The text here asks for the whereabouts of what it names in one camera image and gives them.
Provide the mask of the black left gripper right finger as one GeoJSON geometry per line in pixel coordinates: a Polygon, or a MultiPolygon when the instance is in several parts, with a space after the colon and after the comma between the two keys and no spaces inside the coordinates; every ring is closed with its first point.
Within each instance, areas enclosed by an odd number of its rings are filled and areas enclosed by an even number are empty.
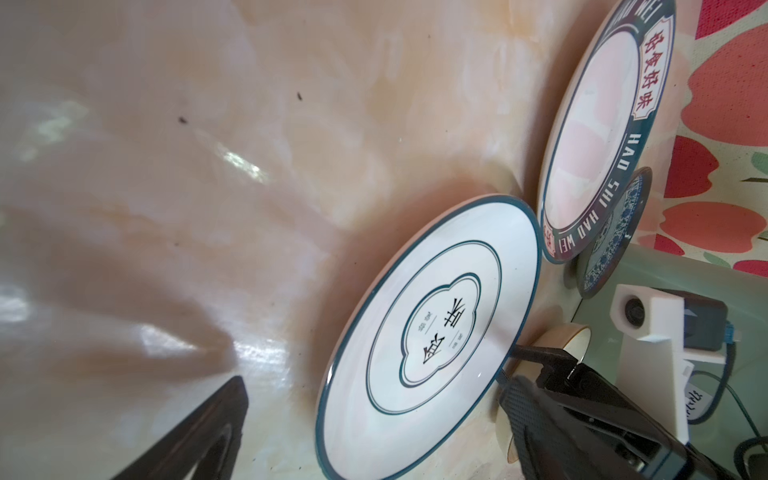
{"type": "Polygon", "coordinates": [[[630,418],[630,404],[612,385],[588,387],[585,398],[537,387],[522,376],[499,379],[507,415],[527,479],[641,479],[601,424],[630,418]]]}

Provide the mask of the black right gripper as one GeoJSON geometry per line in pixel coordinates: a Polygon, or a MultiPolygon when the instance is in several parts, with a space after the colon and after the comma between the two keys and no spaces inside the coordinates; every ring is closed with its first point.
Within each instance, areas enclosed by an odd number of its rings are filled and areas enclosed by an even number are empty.
{"type": "Polygon", "coordinates": [[[539,386],[570,417],[645,479],[731,479],[678,441],[595,370],[563,349],[515,345],[509,356],[544,366],[539,386]]]}

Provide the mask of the small blue patterned plate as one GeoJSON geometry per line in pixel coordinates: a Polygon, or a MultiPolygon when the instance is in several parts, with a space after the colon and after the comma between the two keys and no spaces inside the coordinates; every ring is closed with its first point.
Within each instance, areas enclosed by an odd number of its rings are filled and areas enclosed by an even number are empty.
{"type": "Polygon", "coordinates": [[[638,228],[652,181],[650,167],[633,174],[598,236],[578,256],[576,285],[582,298],[594,297],[617,268],[638,228]]]}

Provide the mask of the white plate with green rings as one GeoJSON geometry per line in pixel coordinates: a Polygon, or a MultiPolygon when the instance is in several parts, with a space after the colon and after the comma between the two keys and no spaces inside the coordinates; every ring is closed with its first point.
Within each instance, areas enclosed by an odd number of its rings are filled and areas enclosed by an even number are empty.
{"type": "Polygon", "coordinates": [[[472,198],[415,234],[349,318],[320,387],[329,479],[395,479],[435,452],[493,384],[529,316],[542,240],[532,209],[472,198]]]}

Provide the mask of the black rimmed white plate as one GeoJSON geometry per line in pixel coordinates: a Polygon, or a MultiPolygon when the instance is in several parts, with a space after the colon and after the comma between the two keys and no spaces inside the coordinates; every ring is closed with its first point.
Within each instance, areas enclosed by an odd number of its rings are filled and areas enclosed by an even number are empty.
{"type": "Polygon", "coordinates": [[[676,4],[620,1],[587,47],[544,154],[537,216],[553,264],[597,238],[627,188],[664,96],[676,4]]]}

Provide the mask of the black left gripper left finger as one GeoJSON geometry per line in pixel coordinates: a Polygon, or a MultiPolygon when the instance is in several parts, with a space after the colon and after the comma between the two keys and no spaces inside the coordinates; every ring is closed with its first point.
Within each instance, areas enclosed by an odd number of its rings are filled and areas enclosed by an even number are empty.
{"type": "Polygon", "coordinates": [[[248,406],[243,378],[232,377],[116,477],[231,478],[248,406]]]}

